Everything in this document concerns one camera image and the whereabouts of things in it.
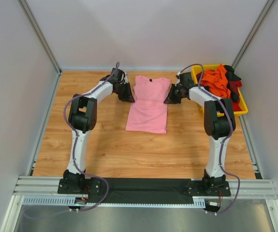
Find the pink t shirt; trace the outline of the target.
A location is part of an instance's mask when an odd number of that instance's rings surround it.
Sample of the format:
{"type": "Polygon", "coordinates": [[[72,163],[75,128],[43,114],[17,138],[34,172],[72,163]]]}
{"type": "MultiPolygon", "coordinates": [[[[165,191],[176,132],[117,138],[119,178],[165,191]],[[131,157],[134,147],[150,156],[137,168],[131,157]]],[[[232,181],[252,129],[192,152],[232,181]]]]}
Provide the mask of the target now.
{"type": "Polygon", "coordinates": [[[171,81],[167,78],[135,77],[134,99],[126,131],[166,134],[168,106],[164,103],[171,81]]]}

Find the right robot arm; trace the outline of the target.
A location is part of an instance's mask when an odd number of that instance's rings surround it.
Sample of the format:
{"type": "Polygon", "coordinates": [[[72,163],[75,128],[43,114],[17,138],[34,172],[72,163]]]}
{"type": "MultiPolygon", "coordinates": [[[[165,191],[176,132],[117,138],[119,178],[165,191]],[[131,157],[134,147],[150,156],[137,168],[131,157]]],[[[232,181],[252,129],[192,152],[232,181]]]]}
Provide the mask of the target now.
{"type": "Polygon", "coordinates": [[[229,139],[236,123],[232,102],[208,92],[193,82],[191,73],[178,73],[177,82],[171,85],[165,104],[181,103],[183,98],[196,102],[204,108],[204,130],[209,137],[208,163],[201,180],[185,182],[190,196],[231,196],[226,177],[235,174],[225,171],[224,163],[229,139]]]}

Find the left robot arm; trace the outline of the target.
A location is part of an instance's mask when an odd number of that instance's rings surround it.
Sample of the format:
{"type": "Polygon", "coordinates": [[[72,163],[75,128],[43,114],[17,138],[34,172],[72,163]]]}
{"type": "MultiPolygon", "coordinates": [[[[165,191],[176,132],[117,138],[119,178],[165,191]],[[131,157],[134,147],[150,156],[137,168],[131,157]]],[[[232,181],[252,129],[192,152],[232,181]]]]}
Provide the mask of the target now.
{"type": "Polygon", "coordinates": [[[63,178],[59,181],[59,194],[86,194],[86,152],[88,139],[97,123],[97,106],[111,94],[117,94],[122,102],[134,103],[128,74],[118,68],[84,94],[75,94],[64,107],[63,117],[72,129],[71,157],[63,178]]]}

